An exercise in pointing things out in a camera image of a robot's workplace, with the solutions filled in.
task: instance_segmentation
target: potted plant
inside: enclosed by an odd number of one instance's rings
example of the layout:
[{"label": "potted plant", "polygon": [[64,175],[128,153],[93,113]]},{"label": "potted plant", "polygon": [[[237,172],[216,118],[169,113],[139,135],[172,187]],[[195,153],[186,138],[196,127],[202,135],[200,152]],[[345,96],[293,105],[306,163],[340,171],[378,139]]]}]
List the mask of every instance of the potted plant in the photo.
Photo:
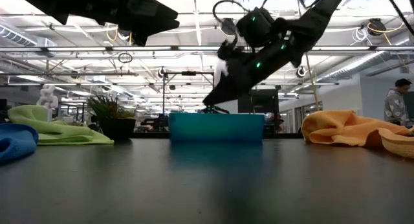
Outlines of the potted plant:
[{"label": "potted plant", "polygon": [[110,139],[128,139],[134,132],[135,114],[120,107],[117,100],[96,96],[88,98],[87,104],[95,112],[103,134]]}]

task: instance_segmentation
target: table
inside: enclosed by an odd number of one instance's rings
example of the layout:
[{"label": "table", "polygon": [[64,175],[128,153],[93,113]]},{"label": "table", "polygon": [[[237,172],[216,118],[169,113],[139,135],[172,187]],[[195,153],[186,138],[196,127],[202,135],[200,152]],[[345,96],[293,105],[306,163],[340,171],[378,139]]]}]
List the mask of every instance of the table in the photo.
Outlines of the table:
[{"label": "table", "polygon": [[0,178],[2,224],[414,221],[414,162],[301,139],[43,146]]}]

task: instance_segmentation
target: black plant pot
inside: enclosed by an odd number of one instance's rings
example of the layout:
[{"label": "black plant pot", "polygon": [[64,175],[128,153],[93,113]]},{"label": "black plant pot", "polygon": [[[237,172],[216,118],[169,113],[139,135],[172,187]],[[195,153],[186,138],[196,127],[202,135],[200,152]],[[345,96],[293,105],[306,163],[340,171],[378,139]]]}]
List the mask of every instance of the black plant pot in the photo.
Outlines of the black plant pot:
[{"label": "black plant pot", "polygon": [[135,119],[103,119],[99,120],[99,125],[102,128],[103,134],[110,139],[128,139],[134,132]]}]

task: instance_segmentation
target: orange cloth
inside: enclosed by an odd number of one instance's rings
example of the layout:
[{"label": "orange cloth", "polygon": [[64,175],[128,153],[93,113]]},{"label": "orange cloth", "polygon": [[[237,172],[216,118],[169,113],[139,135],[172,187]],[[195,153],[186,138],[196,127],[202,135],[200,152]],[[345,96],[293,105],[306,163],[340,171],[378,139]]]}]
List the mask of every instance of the orange cloth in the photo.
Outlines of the orange cloth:
[{"label": "orange cloth", "polygon": [[301,130],[307,141],[318,144],[383,147],[392,142],[397,146],[412,146],[414,150],[414,138],[407,137],[410,135],[407,128],[359,117],[354,111],[317,111],[303,120]]}]

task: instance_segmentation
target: blue cloth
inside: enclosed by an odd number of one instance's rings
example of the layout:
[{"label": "blue cloth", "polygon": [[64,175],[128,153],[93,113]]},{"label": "blue cloth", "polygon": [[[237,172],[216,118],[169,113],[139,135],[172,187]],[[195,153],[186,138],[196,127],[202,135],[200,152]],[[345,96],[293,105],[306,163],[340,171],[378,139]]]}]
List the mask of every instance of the blue cloth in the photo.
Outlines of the blue cloth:
[{"label": "blue cloth", "polygon": [[0,124],[0,163],[33,153],[39,141],[37,131],[25,124]]}]

